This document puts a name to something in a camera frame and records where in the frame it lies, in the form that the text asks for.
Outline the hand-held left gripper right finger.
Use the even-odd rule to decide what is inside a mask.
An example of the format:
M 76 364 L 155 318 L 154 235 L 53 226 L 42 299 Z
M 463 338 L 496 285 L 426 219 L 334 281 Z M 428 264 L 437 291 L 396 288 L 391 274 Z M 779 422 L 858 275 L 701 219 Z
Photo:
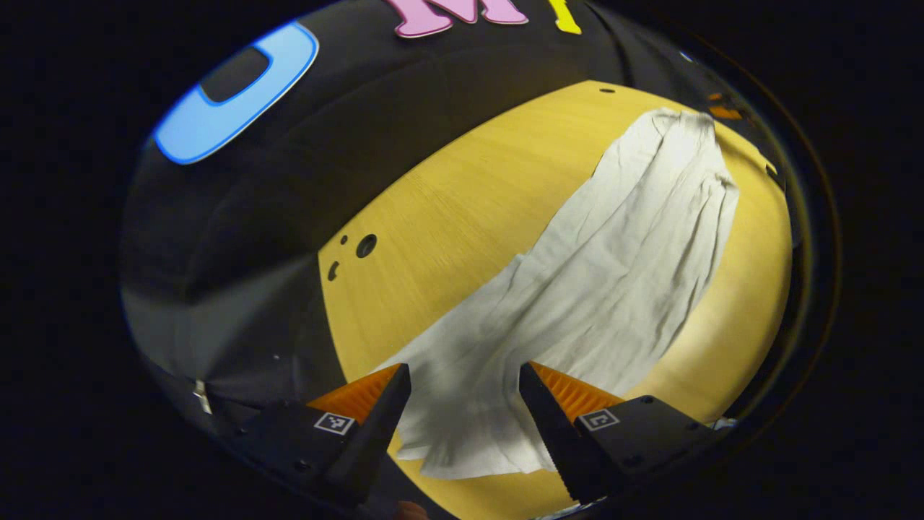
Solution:
M 519 368 L 518 391 L 555 471 L 582 504 L 649 484 L 723 437 L 653 395 L 622 399 L 535 361 Z

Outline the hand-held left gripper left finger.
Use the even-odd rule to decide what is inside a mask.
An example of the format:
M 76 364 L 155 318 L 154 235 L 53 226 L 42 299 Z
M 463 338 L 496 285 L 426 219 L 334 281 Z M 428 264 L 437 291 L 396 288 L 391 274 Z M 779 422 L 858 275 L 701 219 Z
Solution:
M 266 406 L 232 433 L 231 452 L 294 493 L 359 506 L 410 393 L 409 366 L 393 363 L 316 399 Z

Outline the white jeans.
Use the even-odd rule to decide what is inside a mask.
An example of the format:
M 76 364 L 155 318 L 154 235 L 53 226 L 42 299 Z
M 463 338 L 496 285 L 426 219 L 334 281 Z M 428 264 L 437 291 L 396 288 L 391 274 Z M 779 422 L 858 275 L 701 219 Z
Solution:
M 640 384 L 712 283 L 739 197 L 712 116 L 636 119 L 531 249 L 391 358 L 412 382 L 396 458 L 436 480 L 554 471 L 522 364 L 614 395 Z

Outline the black backdrop cloth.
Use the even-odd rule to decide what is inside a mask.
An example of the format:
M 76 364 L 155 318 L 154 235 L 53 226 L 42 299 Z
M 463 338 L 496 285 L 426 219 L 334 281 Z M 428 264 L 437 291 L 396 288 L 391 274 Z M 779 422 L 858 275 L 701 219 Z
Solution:
M 640 114 L 729 91 L 626 4 L 513 4 L 527 23 L 432 4 L 451 26 L 412 39 L 388 0 L 306 14 L 310 68 L 250 126 L 188 164 L 143 147 L 126 319 L 195 428 L 225 433 L 378 368 L 531 249 Z

